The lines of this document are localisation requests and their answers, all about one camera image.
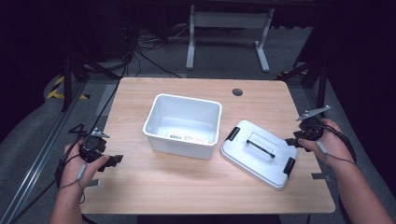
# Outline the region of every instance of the forearm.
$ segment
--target forearm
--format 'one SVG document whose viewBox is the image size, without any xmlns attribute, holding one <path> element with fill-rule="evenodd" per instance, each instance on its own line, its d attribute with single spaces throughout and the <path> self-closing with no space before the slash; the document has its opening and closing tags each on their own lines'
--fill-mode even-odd
<svg viewBox="0 0 396 224">
<path fill-rule="evenodd" d="M 81 209 L 79 206 L 80 198 L 81 189 L 78 186 L 78 183 L 64 189 L 60 189 L 49 223 L 81 223 Z"/>
<path fill-rule="evenodd" d="M 335 170 L 340 197 L 353 223 L 393 223 L 361 171 L 351 164 Z"/>
</svg>

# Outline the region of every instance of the wooden table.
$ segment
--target wooden table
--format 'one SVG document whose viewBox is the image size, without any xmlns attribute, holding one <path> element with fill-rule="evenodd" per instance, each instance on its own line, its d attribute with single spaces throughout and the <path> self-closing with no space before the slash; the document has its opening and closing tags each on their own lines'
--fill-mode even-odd
<svg viewBox="0 0 396 224">
<path fill-rule="evenodd" d="M 233 95 L 233 89 L 243 91 Z M 219 141 L 210 160 L 151 149 L 143 134 L 155 96 L 169 93 L 222 104 Z M 124 155 L 117 167 L 97 173 L 99 187 L 85 190 L 84 214 L 291 214 L 331 213 L 335 206 L 314 153 L 298 148 L 290 179 L 275 190 L 220 155 L 242 119 L 280 138 L 298 130 L 297 110 L 281 81 L 124 78 L 105 133 L 106 153 Z"/>
</svg>

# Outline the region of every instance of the wire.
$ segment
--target wire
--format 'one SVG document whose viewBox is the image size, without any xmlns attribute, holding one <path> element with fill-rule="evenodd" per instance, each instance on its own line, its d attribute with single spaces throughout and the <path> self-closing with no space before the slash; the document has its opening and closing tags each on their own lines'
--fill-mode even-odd
<svg viewBox="0 0 396 224">
<path fill-rule="evenodd" d="M 64 163 L 64 165 L 66 165 L 67 163 L 69 163 L 71 160 L 73 160 L 75 157 L 78 157 L 78 156 L 79 156 L 79 154 L 73 156 L 72 158 L 70 158 L 69 160 L 67 160 L 67 161 Z"/>
<path fill-rule="evenodd" d="M 172 75 L 174 75 L 174 76 L 176 76 L 176 77 L 180 77 L 180 78 L 181 78 L 181 76 L 179 76 L 178 74 L 175 74 L 175 73 L 173 73 L 173 72 L 170 72 L 170 71 L 168 71 L 168 70 L 162 68 L 162 67 L 159 66 L 158 64 L 156 64 L 154 61 L 152 61 L 150 58 L 146 57 L 146 56 L 145 56 L 142 52 L 140 52 L 139 50 L 136 50 L 136 52 L 137 52 L 138 54 L 140 54 L 141 56 L 143 56 L 143 58 L 147 59 L 149 62 L 151 62 L 151 63 L 153 63 L 154 65 L 156 65 L 157 67 L 159 67 L 159 68 L 160 68 L 161 70 L 163 70 L 164 72 L 166 72 L 166 73 L 168 73 L 168 74 L 172 74 Z"/>
<path fill-rule="evenodd" d="M 185 31 L 187 31 L 190 28 L 190 26 L 186 26 L 183 28 L 181 31 L 179 31 L 176 35 L 167 37 L 166 40 L 162 40 L 155 35 L 152 35 L 150 33 L 141 33 L 139 37 L 137 38 L 136 42 L 139 45 L 139 48 L 142 51 L 150 51 L 150 50 L 157 50 L 162 48 L 163 46 L 170 44 L 170 43 L 176 43 L 179 40 L 188 40 L 187 38 L 184 38 Z M 147 43 L 153 43 L 151 47 L 145 47 L 142 46 L 143 44 Z"/>
<path fill-rule="evenodd" d="M 44 188 L 20 213 L 12 219 L 10 223 L 14 223 L 18 218 L 20 218 L 30 207 L 32 207 L 46 192 L 52 187 L 52 185 L 56 182 L 54 179 L 46 188 Z"/>
<path fill-rule="evenodd" d="M 349 160 L 346 160 L 346 159 L 343 159 L 343 158 L 339 158 L 339 157 L 336 157 L 336 156 L 334 156 L 332 154 L 329 154 L 329 153 L 326 153 L 325 155 L 328 155 L 328 156 L 333 157 L 333 158 L 335 158 L 337 160 L 340 160 L 340 161 L 347 161 L 347 162 L 351 163 L 352 165 L 358 167 L 358 169 L 360 169 L 359 166 L 353 161 L 349 161 Z"/>
<path fill-rule="evenodd" d="M 65 189 L 65 188 L 67 188 L 67 187 L 70 187 L 70 186 L 76 184 L 77 182 L 78 182 L 78 180 L 76 179 L 75 181 L 73 181 L 73 182 L 71 182 L 71 183 L 69 183 L 69 184 L 66 184 L 66 185 L 64 185 L 64 186 L 61 186 L 60 188 L 58 188 L 58 191 L 61 190 L 61 189 Z"/>
<path fill-rule="evenodd" d="M 81 214 L 82 216 L 82 220 L 89 223 L 89 224 L 96 224 L 96 222 L 90 220 L 89 218 L 87 218 L 84 214 Z"/>
<path fill-rule="evenodd" d="M 132 58 L 128 57 L 128 55 L 129 55 L 129 53 L 122 57 L 121 63 L 113 65 L 113 66 L 110 66 L 110 67 L 106 67 L 106 69 L 108 71 L 114 71 L 114 70 L 117 70 L 119 68 L 122 68 L 123 66 L 125 66 L 125 64 L 128 64 L 132 60 Z M 89 67 L 85 67 L 85 69 L 87 70 L 87 72 L 92 73 L 92 74 L 100 73 L 100 71 L 97 71 L 96 69 L 92 69 L 92 68 L 89 68 Z"/>
<path fill-rule="evenodd" d="M 139 75 L 142 72 L 142 66 L 140 64 L 140 59 L 136 57 L 136 55 L 134 55 L 134 57 L 137 59 L 137 62 L 139 64 L 139 71 L 136 74 L 134 74 L 134 76 L 137 77 L 137 75 Z"/>
<path fill-rule="evenodd" d="M 67 149 L 67 151 L 64 153 L 64 157 L 62 158 L 60 164 L 66 164 L 65 161 L 66 159 L 69 157 L 69 154 L 71 152 L 71 150 L 73 149 L 73 147 L 76 145 L 76 143 L 79 141 L 79 139 L 82 137 L 82 134 L 79 133 L 77 138 L 73 141 L 72 144 L 70 144 L 69 149 Z"/>
<path fill-rule="evenodd" d="M 82 188 L 81 184 L 79 183 L 79 180 L 77 181 L 79 188 L 81 189 L 81 201 L 79 202 L 79 204 L 82 204 L 85 202 L 85 193 L 84 193 L 84 189 Z"/>
<path fill-rule="evenodd" d="M 356 162 L 357 158 L 356 158 L 355 149 L 353 148 L 352 144 L 350 143 L 350 141 L 346 135 L 344 135 L 341 132 L 338 132 L 332 126 L 329 126 L 329 125 L 314 125 L 313 124 L 313 125 L 309 125 L 308 127 L 322 128 L 329 132 L 334 133 L 337 137 L 339 137 L 341 139 L 341 141 L 343 141 L 343 143 L 346 145 L 346 148 L 348 149 L 349 153 L 351 154 L 353 161 Z"/>
<path fill-rule="evenodd" d="M 309 224 L 310 222 L 311 222 L 311 214 L 308 214 L 305 224 Z"/>
<path fill-rule="evenodd" d="M 93 130 L 95 129 L 95 127 L 96 127 L 97 123 L 99 122 L 99 119 L 102 117 L 102 114 L 103 114 L 103 112 L 105 111 L 105 109 L 106 109 L 108 103 L 110 102 L 111 98 L 113 98 L 113 95 L 116 93 L 116 91 L 117 91 L 117 89 L 118 89 L 118 87 L 119 87 L 119 85 L 120 85 L 120 81 L 121 81 L 121 79 L 123 78 L 124 72 L 125 72 L 125 70 L 127 70 L 127 68 L 128 68 L 128 64 L 125 65 L 124 70 L 122 71 L 121 77 L 120 77 L 119 81 L 117 82 L 116 88 L 114 88 L 114 91 L 111 92 L 110 97 L 108 98 L 108 100 L 106 101 L 105 105 L 103 106 L 103 108 L 102 108 L 100 114 L 98 115 L 96 121 L 95 121 L 94 124 L 92 125 L 91 130 L 90 130 L 90 133 L 92 133 Z"/>
</svg>

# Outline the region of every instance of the person's right hand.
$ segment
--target person's right hand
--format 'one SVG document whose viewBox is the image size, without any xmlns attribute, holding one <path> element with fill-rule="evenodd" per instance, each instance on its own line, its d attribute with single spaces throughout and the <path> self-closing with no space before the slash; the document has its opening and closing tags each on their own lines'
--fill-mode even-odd
<svg viewBox="0 0 396 224">
<path fill-rule="evenodd" d="M 64 173 L 62 175 L 62 181 L 61 181 L 61 187 L 67 186 L 70 183 L 73 183 L 76 181 L 78 172 L 81 168 L 81 166 L 86 163 L 80 156 L 79 156 L 79 148 L 82 144 L 82 140 L 79 140 L 72 150 L 70 151 L 68 155 L 68 159 L 75 157 L 74 159 L 71 159 L 69 163 L 66 164 L 64 167 Z M 70 145 L 66 146 L 64 148 L 64 153 L 69 149 Z M 96 171 L 104 165 L 109 159 L 109 156 L 107 154 L 104 154 L 100 158 L 98 158 L 96 161 L 93 161 L 91 163 L 86 163 L 86 168 L 83 172 L 83 175 L 81 179 L 79 180 L 79 184 L 82 189 L 85 189 L 87 186 L 92 181 L 93 176 L 95 175 Z"/>
<path fill-rule="evenodd" d="M 336 131 L 341 132 L 340 127 L 331 119 L 323 119 L 323 125 L 329 125 L 333 127 Z M 333 155 L 334 157 L 338 157 L 340 159 L 352 161 L 352 156 L 347 149 L 347 146 L 344 142 L 336 136 L 334 133 L 324 130 L 323 135 L 318 140 L 326 149 L 328 154 Z M 315 141 L 309 141 L 306 139 L 299 139 L 299 144 L 305 148 L 312 150 L 315 155 L 320 158 L 322 161 L 325 160 L 325 154 L 318 148 L 317 143 Z M 336 158 L 327 156 L 325 161 L 330 167 L 333 169 L 340 169 L 344 165 L 349 162 L 337 160 Z"/>
</svg>

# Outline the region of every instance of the white plastic bin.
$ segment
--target white plastic bin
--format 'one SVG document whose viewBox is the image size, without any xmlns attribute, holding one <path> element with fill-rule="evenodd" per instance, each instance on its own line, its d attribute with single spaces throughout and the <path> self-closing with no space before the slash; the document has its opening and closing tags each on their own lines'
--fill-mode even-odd
<svg viewBox="0 0 396 224">
<path fill-rule="evenodd" d="M 218 102 L 159 94 L 143 133 L 154 150 L 208 160 L 219 140 L 221 110 Z"/>
</svg>

